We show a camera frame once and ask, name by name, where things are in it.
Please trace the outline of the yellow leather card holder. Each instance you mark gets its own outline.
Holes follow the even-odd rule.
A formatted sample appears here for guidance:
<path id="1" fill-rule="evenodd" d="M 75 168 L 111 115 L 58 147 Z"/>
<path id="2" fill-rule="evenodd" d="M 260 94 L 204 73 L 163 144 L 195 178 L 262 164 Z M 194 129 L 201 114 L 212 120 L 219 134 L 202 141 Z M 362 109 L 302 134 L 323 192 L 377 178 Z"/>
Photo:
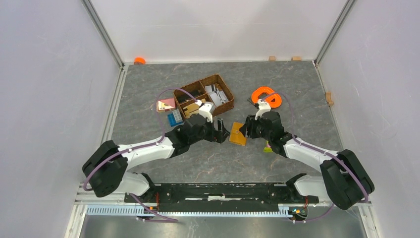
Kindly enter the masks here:
<path id="1" fill-rule="evenodd" d="M 233 144 L 245 146 L 246 137 L 240 132 L 240 128 L 243 126 L 243 123 L 234 122 L 229 136 L 229 141 Z"/>

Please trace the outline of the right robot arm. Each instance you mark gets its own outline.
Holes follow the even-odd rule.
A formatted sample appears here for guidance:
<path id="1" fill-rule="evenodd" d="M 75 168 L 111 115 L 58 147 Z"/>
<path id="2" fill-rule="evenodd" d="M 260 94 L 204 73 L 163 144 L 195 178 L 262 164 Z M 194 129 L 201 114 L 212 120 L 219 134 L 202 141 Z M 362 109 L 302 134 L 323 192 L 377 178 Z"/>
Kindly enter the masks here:
<path id="1" fill-rule="evenodd" d="M 263 138 L 274 153 L 300 161 L 321 173 L 321 177 L 315 179 L 302 176 L 288 186 L 286 196 L 292 202 L 299 202 L 307 195 L 327 197 L 338 208 L 347 210 L 356 203 L 368 202 L 375 190 L 353 151 L 330 151 L 303 141 L 284 129 L 277 112 L 247 116 L 239 132 L 247 138 Z"/>

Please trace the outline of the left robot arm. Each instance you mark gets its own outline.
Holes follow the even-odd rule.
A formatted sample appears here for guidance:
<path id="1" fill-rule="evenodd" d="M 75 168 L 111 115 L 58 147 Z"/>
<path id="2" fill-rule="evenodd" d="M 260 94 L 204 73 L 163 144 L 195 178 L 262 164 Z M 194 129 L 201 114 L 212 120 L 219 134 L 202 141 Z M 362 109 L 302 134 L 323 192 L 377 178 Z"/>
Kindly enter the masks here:
<path id="1" fill-rule="evenodd" d="M 83 188 L 93 191 L 96 197 L 105 197 L 113 192 L 132 193 L 144 202 L 150 202 L 156 189 L 143 174 L 131 174 L 135 166 L 154 160 L 169 159 L 186 153 L 190 146 L 201 141 L 222 143 L 230 135 L 222 119 L 217 127 L 205 117 L 195 114 L 183 124 L 153 140 L 117 145 L 106 141 L 83 165 L 86 176 Z"/>

